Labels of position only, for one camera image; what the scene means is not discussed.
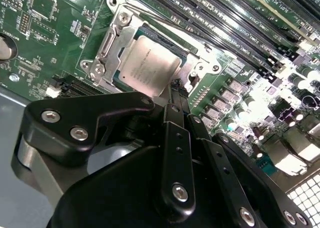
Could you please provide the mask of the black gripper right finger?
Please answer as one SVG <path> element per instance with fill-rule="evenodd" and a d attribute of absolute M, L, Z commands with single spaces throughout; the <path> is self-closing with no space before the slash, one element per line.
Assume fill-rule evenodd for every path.
<path fill-rule="evenodd" d="M 311 227 L 304 212 L 226 135 L 188 114 L 196 207 L 181 227 Z"/>

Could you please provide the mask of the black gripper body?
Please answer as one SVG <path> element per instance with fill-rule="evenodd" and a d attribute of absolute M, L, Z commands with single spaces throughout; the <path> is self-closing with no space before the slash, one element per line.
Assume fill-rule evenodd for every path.
<path fill-rule="evenodd" d="M 131 152 L 72 185 L 49 227 L 233 227 L 218 185 L 189 144 Z"/>

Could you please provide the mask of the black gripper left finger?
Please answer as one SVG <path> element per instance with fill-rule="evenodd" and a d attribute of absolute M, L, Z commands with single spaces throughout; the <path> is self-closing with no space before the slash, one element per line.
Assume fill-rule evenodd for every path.
<path fill-rule="evenodd" d="M 175 87 L 163 105 L 140 92 L 44 99 L 27 105 L 19 131 L 19 154 L 54 211 L 68 189 L 92 173 L 149 146 L 189 144 L 186 99 Z"/>

